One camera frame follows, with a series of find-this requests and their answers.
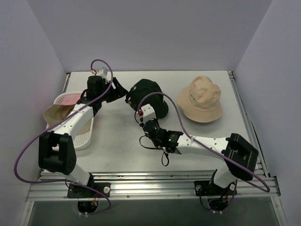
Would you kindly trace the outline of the beige bucket hat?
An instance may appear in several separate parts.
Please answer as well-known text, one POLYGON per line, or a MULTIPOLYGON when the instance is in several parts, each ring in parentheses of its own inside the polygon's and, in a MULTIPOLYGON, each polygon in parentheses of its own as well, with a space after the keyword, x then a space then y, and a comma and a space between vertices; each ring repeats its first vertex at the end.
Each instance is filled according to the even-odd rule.
POLYGON ((178 94, 176 103, 184 115, 198 123, 209 123, 222 115, 221 90, 207 76, 196 77, 178 94))

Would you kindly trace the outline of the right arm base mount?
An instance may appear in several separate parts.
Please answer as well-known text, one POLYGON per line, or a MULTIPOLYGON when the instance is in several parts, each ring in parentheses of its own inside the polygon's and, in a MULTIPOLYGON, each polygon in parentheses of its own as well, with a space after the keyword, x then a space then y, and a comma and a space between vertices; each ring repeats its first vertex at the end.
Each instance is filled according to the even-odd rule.
POLYGON ((237 183, 230 183, 226 188, 220 188, 213 182, 195 181, 195 195, 199 198, 201 206, 212 213, 222 214, 237 195, 237 183))

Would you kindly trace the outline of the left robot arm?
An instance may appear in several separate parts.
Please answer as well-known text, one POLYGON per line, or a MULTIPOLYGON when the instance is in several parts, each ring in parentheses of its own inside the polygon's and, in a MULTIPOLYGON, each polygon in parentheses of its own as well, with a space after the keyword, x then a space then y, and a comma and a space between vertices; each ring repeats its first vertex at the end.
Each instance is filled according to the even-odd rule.
POLYGON ((69 115, 57 126, 39 137, 39 160, 41 169, 61 173, 67 180, 79 184, 83 197, 94 194, 95 185, 91 173, 77 164, 73 139, 82 127, 98 113, 102 103, 110 103, 124 97, 128 91, 113 77, 90 76, 80 99, 69 115))

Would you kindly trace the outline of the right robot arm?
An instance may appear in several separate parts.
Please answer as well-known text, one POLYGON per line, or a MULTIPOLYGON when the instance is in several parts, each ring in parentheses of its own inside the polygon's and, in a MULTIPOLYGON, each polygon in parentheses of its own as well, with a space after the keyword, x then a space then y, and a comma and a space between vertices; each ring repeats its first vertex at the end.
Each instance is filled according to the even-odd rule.
POLYGON ((222 160, 223 165, 215 170, 209 182, 212 193, 220 194, 237 179, 253 179, 258 151, 241 135, 232 133, 230 137, 221 138, 187 136, 180 131, 161 128, 157 119, 140 121, 146 137, 165 153, 196 154, 222 160))

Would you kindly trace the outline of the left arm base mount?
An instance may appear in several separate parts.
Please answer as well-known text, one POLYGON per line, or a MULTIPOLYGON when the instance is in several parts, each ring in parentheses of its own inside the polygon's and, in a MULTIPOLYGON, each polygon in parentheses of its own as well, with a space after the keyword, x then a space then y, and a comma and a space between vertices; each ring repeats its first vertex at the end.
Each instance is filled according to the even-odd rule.
POLYGON ((109 182, 94 183, 91 186, 70 183, 66 197, 77 201, 76 210, 80 216, 88 217, 111 208, 110 192, 111 183, 109 182))

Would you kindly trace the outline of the pink cap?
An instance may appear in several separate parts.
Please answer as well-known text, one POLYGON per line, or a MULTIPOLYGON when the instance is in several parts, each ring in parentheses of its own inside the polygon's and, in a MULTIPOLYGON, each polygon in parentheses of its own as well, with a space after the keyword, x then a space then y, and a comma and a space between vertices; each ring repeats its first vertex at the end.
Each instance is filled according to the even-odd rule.
POLYGON ((93 108, 88 106, 83 109, 84 104, 77 104, 79 99, 78 94, 73 94, 45 110, 43 116, 48 126, 58 125, 52 130, 55 134, 67 134, 74 138, 90 131, 93 108))

